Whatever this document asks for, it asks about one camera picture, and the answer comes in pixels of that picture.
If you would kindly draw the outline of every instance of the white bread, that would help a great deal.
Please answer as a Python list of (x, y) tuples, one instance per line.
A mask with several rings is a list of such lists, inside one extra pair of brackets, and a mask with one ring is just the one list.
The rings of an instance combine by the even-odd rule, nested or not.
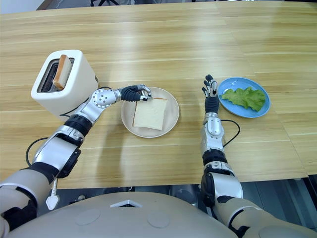
[(67, 57), (67, 55), (61, 55), (58, 62), (56, 75), (53, 80), (53, 85), (59, 90), (63, 90), (65, 88), (70, 71), (71, 71), (71, 67), (72, 67), (71, 61)]
[(162, 130), (167, 99), (152, 98), (136, 103), (133, 126)]

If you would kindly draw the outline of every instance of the lettuce leaf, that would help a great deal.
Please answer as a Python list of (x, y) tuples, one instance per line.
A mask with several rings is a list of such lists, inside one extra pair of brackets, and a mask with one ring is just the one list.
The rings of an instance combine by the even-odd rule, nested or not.
[(227, 99), (234, 105), (248, 107), (255, 111), (259, 111), (265, 103), (265, 95), (261, 90), (252, 90), (251, 87), (243, 90), (238, 88), (236, 91), (228, 89), (222, 96), (222, 99)]

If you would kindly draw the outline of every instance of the power cord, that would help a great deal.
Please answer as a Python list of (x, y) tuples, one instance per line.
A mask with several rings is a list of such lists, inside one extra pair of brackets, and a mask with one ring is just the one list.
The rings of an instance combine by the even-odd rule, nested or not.
[(36, 142), (38, 142), (38, 141), (40, 141), (40, 140), (46, 140), (47, 138), (48, 138), (48, 137), (43, 137), (43, 138), (40, 138), (40, 139), (37, 139), (37, 140), (33, 141), (33, 142), (29, 145), (29, 147), (26, 149), (26, 152), (25, 152), (25, 161), (26, 161), (26, 163), (28, 164), (28, 166), (31, 166), (31, 163), (30, 163), (30, 161), (29, 161), (29, 151), (30, 151), (31, 147), (32, 147)]
[[(101, 88), (98, 88), (98, 89), (102, 89), (102, 88), (107, 88), (107, 89), (109, 89), (109, 90), (112, 90), (112, 88), (107, 87), (107, 86), (104, 86), (104, 87), (101, 87)], [(88, 99), (89, 99), (89, 98), (87, 98), (87, 99), (86, 99), (84, 102), (82, 102), (80, 105), (82, 105), (83, 103), (87, 102)], [(60, 114), (59, 116), (60, 116), (60, 117), (68, 117), (68, 118), (70, 118), (70, 116), (67, 115), (67, 114), (69, 114), (69, 113), (71, 113), (72, 111), (76, 110), (80, 105), (78, 105), (77, 107), (75, 107), (74, 109), (72, 109), (72, 110), (70, 110), (70, 111), (68, 111), (68, 112), (66, 112), (66, 113)]]
[(239, 124), (236, 123), (234, 120), (221, 120), (221, 121), (229, 121), (229, 122), (235, 123), (237, 125), (237, 127), (238, 127), (238, 132), (235, 134), (235, 136), (233, 136), (227, 143), (225, 143), (223, 145), (223, 147), (225, 147), (227, 144), (229, 144), (231, 141), (233, 141), (239, 135), (241, 129), (240, 129)]

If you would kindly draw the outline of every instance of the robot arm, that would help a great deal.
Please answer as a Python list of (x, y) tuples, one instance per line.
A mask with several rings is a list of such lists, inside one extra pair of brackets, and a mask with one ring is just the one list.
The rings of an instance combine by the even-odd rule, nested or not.
[(241, 184), (229, 166), (222, 146), (224, 131), (218, 118), (217, 83), (207, 75), (204, 84), (206, 114), (201, 131), (204, 204), (213, 209), (217, 219), (239, 238), (316, 237), (314, 231), (279, 220), (243, 199)]
[(13, 173), (0, 184), (0, 231), (12, 231), (36, 218), (37, 208), (47, 197), (52, 182), (72, 171), (85, 136), (107, 107), (120, 100), (147, 101), (150, 98), (151, 91), (145, 85), (93, 92), (40, 146), (31, 166)]

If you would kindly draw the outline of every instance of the table surface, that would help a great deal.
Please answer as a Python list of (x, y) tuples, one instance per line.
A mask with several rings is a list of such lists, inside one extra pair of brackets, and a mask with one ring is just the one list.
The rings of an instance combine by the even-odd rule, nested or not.
[[(240, 181), (317, 173), (317, 4), (196, 2), (33, 11), (1, 16), (0, 177), (26, 167), (25, 150), (60, 124), (31, 98), (54, 51), (80, 49), (100, 85), (146, 84), (169, 91), (176, 127), (154, 139), (123, 126), (122, 102), (108, 108), (59, 188), (200, 183), (203, 79), (240, 76), (268, 92), (271, 109), (244, 119), (225, 148)], [(225, 139), (236, 133), (224, 122)]]

